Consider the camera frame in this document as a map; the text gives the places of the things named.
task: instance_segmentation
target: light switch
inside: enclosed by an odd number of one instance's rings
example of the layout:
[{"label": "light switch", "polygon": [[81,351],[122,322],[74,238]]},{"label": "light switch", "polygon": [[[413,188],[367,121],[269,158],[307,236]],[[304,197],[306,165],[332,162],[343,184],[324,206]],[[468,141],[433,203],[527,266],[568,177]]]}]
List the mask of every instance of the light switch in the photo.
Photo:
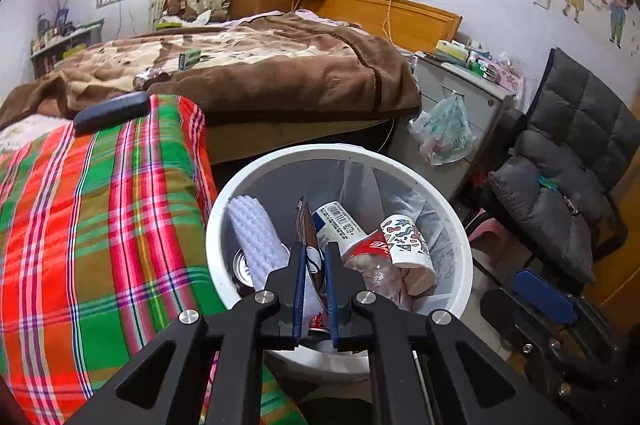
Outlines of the light switch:
[{"label": "light switch", "polygon": [[548,10],[551,6],[551,0],[533,0],[533,4],[537,4],[541,8]]}]

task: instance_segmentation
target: teddy bear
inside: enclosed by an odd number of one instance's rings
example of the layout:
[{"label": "teddy bear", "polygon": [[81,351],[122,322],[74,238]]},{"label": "teddy bear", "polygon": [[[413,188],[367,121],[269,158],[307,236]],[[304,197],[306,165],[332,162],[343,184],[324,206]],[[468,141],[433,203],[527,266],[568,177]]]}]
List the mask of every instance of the teddy bear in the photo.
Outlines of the teddy bear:
[{"label": "teddy bear", "polygon": [[187,22],[193,22],[198,12],[187,4],[187,0],[165,0],[164,10],[168,15],[175,15]]}]

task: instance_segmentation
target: wooden headboard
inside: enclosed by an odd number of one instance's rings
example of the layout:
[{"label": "wooden headboard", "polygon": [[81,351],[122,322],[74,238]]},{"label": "wooden headboard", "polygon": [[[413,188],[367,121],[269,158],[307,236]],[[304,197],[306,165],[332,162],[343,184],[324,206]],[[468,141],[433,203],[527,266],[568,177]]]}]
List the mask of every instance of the wooden headboard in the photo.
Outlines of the wooden headboard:
[{"label": "wooden headboard", "polygon": [[[433,52],[438,40],[453,40],[462,17],[410,0],[391,0],[391,38],[411,52]],[[332,20],[359,24],[372,35],[385,37],[383,23],[389,0],[302,0],[300,8]]]}]

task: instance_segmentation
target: drawer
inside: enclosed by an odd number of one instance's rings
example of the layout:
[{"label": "drawer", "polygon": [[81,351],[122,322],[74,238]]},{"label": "drawer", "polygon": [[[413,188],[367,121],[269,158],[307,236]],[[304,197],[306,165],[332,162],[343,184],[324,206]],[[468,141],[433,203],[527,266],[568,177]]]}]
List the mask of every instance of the drawer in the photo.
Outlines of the drawer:
[{"label": "drawer", "polygon": [[470,84],[452,72],[418,59],[415,79],[421,93],[433,101],[448,98],[455,90],[465,99],[469,122],[482,131],[488,131],[500,109],[500,100]]},{"label": "drawer", "polygon": [[418,143],[406,129],[406,122],[398,121],[389,145],[388,156],[399,161],[425,178],[446,199],[451,199],[464,179],[471,163],[462,159],[453,163],[430,166],[418,150]]},{"label": "drawer", "polygon": [[[422,96],[420,98],[422,100],[422,110],[424,112],[429,112],[436,105],[436,102],[431,100],[431,98],[427,98],[426,96]],[[476,159],[476,154],[478,154],[478,149],[482,145],[482,140],[484,140],[484,132],[478,129],[473,123],[469,122],[469,127],[471,128],[471,132],[476,136],[476,141],[474,142],[474,147],[469,154],[465,156],[465,158],[471,163]]]}]

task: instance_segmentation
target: brown blanket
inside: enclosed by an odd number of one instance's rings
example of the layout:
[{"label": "brown blanket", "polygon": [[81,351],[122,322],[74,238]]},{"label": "brown blanket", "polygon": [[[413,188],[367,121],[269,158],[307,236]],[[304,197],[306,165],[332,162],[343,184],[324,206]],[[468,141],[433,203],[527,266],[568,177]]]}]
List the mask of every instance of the brown blanket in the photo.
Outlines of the brown blanket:
[{"label": "brown blanket", "polygon": [[[202,61],[178,71],[178,55],[191,48]],[[286,14],[96,44],[14,89],[0,107],[0,129],[38,109],[73,118],[132,90],[133,77],[150,66],[171,80],[149,92],[190,98],[208,125],[388,119],[420,108],[409,66],[386,39]]]}]

